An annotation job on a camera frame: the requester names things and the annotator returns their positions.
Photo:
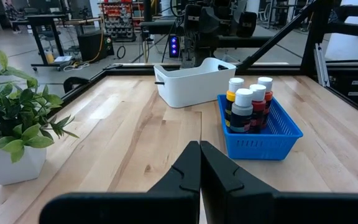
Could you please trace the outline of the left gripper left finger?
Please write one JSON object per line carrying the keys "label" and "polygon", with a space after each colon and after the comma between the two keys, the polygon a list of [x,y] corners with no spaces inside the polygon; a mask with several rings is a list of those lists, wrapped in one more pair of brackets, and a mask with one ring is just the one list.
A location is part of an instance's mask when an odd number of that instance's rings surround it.
{"label": "left gripper left finger", "polygon": [[191,141],[147,192],[72,192],[42,209],[39,223],[198,223],[201,148]]}

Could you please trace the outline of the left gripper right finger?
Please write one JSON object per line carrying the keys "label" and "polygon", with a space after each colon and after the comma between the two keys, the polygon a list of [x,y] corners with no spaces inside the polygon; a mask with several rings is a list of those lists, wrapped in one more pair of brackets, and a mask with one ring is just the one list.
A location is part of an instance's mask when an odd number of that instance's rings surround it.
{"label": "left gripper right finger", "polygon": [[210,223],[358,223],[358,194],[283,192],[201,141],[201,193]]}

